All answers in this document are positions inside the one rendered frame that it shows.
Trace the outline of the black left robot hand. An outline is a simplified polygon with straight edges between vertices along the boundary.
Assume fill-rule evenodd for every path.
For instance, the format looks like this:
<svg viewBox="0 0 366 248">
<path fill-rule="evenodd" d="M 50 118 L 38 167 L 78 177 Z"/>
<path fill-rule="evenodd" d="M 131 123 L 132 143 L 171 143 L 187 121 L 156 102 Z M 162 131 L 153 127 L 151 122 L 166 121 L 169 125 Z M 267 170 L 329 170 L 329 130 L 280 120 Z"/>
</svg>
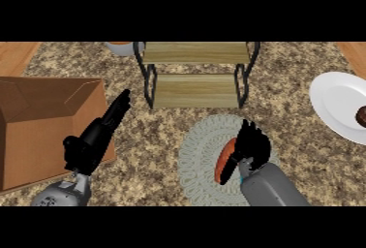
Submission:
<svg viewBox="0 0 366 248">
<path fill-rule="evenodd" d="M 129 90 L 125 89 L 103 114 L 88 124 L 78 137 L 67 136 L 63 140 L 64 169 L 89 175 L 98 167 L 110 144 L 115 129 L 129 109 Z"/>
</svg>

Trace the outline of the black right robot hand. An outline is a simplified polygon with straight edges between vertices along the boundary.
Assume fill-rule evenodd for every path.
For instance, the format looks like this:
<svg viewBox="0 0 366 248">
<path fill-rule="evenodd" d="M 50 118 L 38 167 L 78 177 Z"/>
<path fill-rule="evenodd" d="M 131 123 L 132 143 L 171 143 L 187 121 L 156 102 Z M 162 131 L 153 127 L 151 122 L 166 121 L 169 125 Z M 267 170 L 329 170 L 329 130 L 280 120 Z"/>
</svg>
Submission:
<svg viewBox="0 0 366 248">
<path fill-rule="evenodd" d="M 249 171 L 255 171 L 268 162 L 269 140 L 255 127 L 255 123 L 243 120 L 241 128 L 236 136 L 234 150 L 228 154 L 227 161 L 222 163 L 222 170 L 218 173 L 218 183 L 225 184 L 243 159 L 250 159 Z"/>
</svg>

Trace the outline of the orange sweet potato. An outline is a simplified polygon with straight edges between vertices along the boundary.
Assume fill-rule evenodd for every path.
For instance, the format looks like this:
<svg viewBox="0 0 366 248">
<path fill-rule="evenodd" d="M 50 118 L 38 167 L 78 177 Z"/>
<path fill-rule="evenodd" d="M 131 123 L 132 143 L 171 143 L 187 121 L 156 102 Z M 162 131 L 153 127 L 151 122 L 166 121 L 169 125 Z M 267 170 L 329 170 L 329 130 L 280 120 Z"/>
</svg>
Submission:
<svg viewBox="0 0 366 248">
<path fill-rule="evenodd" d="M 237 167 L 237 161 L 231 158 L 234 153 L 236 139 L 230 139 L 221 149 L 213 168 L 213 181 L 224 185 Z"/>
</svg>

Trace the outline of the round grey woven placemat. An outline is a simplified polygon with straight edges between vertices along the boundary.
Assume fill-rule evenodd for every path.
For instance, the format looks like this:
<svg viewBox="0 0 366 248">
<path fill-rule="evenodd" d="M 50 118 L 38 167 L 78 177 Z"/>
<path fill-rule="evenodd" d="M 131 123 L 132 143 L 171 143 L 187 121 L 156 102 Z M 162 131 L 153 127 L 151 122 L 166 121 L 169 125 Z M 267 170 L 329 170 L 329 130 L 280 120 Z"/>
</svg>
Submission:
<svg viewBox="0 0 366 248">
<path fill-rule="evenodd" d="M 178 150 L 178 178 L 193 206 L 247 206 L 240 192 L 240 173 L 234 170 L 224 185 L 213 181 L 221 149 L 237 136 L 243 118 L 234 114 L 205 117 L 190 128 Z"/>
</svg>

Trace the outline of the brown cardboard box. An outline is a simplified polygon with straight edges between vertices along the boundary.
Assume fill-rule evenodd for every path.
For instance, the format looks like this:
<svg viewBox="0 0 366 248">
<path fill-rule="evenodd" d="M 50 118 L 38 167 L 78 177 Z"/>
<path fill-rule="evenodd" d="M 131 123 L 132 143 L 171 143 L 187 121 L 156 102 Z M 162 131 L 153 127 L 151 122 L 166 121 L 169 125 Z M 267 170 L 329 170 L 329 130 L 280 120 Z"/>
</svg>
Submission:
<svg viewBox="0 0 366 248">
<path fill-rule="evenodd" d="M 0 192 L 67 173 L 63 139 L 106 108 L 98 78 L 0 77 Z"/>
</svg>

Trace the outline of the white plate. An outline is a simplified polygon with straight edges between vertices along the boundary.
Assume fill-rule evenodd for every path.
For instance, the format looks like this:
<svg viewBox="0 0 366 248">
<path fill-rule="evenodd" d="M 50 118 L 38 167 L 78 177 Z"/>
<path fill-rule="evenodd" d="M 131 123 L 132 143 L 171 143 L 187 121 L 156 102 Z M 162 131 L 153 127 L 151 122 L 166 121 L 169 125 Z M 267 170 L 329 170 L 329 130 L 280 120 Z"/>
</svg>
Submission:
<svg viewBox="0 0 366 248">
<path fill-rule="evenodd" d="M 333 132 L 366 145 L 366 127 L 355 121 L 355 113 L 366 107 L 366 79 L 342 72 L 323 73 L 309 83 L 308 98 Z"/>
</svg>

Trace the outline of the brown round food item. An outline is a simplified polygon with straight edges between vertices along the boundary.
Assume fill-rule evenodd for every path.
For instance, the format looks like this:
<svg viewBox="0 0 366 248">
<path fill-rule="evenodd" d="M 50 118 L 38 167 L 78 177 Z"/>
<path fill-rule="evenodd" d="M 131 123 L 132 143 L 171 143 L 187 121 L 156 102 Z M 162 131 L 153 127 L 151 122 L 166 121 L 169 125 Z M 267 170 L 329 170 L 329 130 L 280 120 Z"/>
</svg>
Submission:
<svg viewBox="0 0 366 248">
<path fill-rule="evenodd" d="M 358 109 L 354 118 L 358 125 L 366 128 L 366 106 Z"/>
</svg>

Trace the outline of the wooden tiered shelf black frame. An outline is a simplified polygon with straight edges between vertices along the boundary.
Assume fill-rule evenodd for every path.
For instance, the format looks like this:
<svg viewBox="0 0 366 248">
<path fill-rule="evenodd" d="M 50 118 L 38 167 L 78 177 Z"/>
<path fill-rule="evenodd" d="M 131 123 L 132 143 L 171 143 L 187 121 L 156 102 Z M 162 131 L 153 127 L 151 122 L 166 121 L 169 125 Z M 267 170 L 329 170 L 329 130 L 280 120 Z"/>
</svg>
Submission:
<svg viewBox="0 0 366 248">
<path fill-rule="evenodd" d="M 249 96 L 247 78 L 259 52 L 246 42 L 132 43 L 150 109 L 241 108 Z M 159 74 L 156 65 L 234 64 L 228 74 Z"/>
</svg>

